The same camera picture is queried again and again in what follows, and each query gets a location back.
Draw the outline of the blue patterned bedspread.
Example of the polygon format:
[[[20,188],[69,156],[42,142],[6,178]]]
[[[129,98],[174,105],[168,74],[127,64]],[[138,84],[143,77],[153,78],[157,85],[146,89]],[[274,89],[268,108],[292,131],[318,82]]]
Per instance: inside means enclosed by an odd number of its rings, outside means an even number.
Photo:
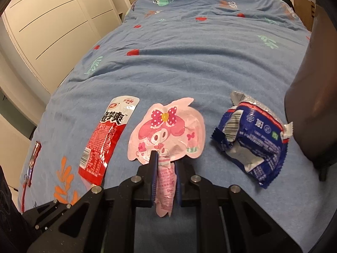
[[[31,186],[19,190],[19,208],[52,201],[65,169],[74,177],[65,201],[87,192],[78,175],[80,158],[113,98],[131,95],[140,102],[107,166],[106,188],[136,173],[139,163],[128,160],[128,141],[148,109],[191,97],[206,127],[203,153],[192,160],[195,171],[219,186],[240,185],[308,252],[336,210],[336,168],[321,182],[291,139],[279,175],[261,188],[219,151],[211,134],[234,90],[285,121],[285,94],[310,37],[281,0],[173,0],[166,6],[137,0],[124,23],[94,44],[51,96],[33,136],[42,148]]]

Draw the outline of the white wardrobe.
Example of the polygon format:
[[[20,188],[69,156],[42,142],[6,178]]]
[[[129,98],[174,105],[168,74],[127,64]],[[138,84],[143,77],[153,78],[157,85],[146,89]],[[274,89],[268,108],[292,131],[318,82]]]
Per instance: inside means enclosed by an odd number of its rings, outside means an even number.
[[[11,0],[3,20],[15,48],[49,94],[121,23],[112,0]]]

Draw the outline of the pink cartoon character packet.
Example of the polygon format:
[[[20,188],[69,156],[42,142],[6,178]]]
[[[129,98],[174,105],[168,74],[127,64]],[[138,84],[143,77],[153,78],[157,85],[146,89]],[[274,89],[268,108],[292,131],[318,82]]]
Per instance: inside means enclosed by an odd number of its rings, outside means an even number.
[[[167,105],[152,105],[131,133],[127,157],[141,164],[158,153],[155,206],[159,217],[170,216],[177,186],[174,161],[188,156],[196,159],[205,147],[206,129],[203,116],[190,105],[194,99],[181,98]]]

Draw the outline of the dark brown cylinder container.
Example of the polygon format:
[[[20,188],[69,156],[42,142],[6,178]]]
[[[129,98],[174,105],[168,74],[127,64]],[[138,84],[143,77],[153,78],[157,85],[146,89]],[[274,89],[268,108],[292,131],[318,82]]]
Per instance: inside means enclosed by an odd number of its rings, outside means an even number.
[[[294,138],[319,180],[336,164],[336,28],[317,6],[308,47],[285,96]]]

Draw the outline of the small red candy bar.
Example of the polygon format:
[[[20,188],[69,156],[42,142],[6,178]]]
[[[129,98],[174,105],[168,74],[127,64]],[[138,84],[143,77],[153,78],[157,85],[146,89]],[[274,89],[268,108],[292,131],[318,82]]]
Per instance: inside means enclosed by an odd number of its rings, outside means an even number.
[[[37,157],[39,155],[39,152],[42,148],[41,142],[36,141],[34,148],[32,150],[30,160],[29,160],[29,166],[27,168],[26,174],[24,176],[24,182],[22,186],[22,197],[21,197],[21,211],[22,213],[25,212],[25,195],[26,195],[26,189],[28,187],[31,187],[31,180],[33,176],[34,166],[37,160]]]

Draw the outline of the blue white crumpled packet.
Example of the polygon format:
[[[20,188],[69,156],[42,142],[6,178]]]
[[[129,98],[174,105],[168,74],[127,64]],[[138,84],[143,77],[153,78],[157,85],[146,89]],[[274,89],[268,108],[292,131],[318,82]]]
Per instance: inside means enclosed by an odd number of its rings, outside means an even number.
[[[266,105],[239,91],[211,138],[229,160],[266,189],[279,175],[293,123],[284,124]]]

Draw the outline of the red white long packet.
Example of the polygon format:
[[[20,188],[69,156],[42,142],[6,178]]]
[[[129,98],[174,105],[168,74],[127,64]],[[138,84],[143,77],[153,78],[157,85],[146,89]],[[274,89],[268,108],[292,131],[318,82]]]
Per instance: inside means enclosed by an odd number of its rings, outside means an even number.
[[[78,173],[90,184],[102,184],[118,140],[138,103],[138,97],[129,95],[115,97],[109,103],[79,162]]]

